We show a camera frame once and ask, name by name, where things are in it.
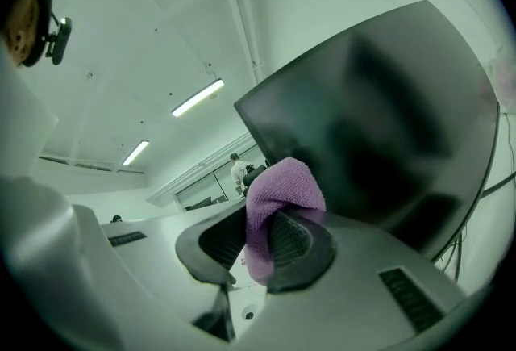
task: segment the purple cloth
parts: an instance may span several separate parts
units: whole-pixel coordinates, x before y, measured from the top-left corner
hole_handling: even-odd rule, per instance
[[[274,267],[268,250],[267,218],[287,205],[305,208],[296,212],[317,223],[326,210],[323,193],[310,169],[292,157],[265,170],[248,191],[244,254],[249,275],[261,285],[267,284]]]

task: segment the black monitor screen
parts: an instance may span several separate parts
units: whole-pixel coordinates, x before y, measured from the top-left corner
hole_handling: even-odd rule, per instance
[[[268,161],[310,167],[328,211],[406,232],[429,194],[457,198],[444,239],[485,180],[497,120],[475,54],[428,1],[339,33],[235,108]]]

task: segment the fluorescent light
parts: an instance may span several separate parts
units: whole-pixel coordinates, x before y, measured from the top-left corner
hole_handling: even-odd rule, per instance
[[[138,146],[131,152],[131,154],[127,157],[127,159],[122,163],[123,166],[130,165],[131,162],[138,156],[142,150],[144,150],[148,145],[148,140],[142,140],[139,142]]]
[[[198,102],[203,100],[204,98],[208,97],[210,94],[213,94],[215,91],[220,89],[224,86],[224,82],[218,78],[208,86],[206,86],[201,91],[198,91],[196,94],[194,94],[192,97],[190,97],[188,100],[183,102],[179,107],[176,107],[174,110],[172,110],[172,114],[176,117],[179,117],[182,115],[185,111],[190,109],[191,107],[195,106]]]

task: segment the white ceiling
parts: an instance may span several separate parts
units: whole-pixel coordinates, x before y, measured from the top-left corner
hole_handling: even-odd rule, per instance
[[[152,145],[133,164],[147,170],[181,157],[227,123],[239,123],[233,103],[252,82],[227,0],[53,5],[58,18],[73,21],[64,60],[59,66],[42,60],[23,72],[60,119],[45,153],[112,166],[148,139]],[[218,96],[173,118],[170,111],[213,81],[212,72],[225,83]]]

